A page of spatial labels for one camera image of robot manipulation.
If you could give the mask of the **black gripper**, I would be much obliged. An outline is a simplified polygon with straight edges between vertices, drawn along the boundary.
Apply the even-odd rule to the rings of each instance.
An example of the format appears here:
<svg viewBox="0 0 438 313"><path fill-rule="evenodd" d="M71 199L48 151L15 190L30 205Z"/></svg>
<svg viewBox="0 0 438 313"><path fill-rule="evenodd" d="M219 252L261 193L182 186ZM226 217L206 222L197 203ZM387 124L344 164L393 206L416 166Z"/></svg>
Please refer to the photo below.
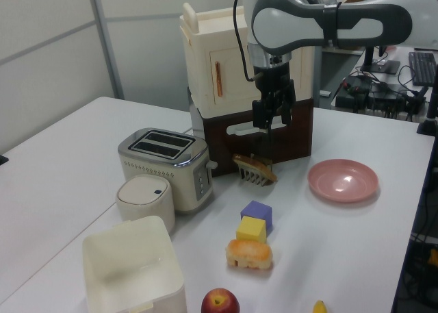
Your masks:
<svg viewBox="0 0 438 313"><path fill-rule="evenodd" d="M281 104L281 121L289 125L292 120L292 108L296 101L294 82L290 77L289 63L276 65L272 68L253 67L254 73L261 73L261 77L255 80L255 86L261 93L259 100L252 102L253 126L268 130L271 128L273 119L273 100L270 94L280 93L283 102Z"/></svg>

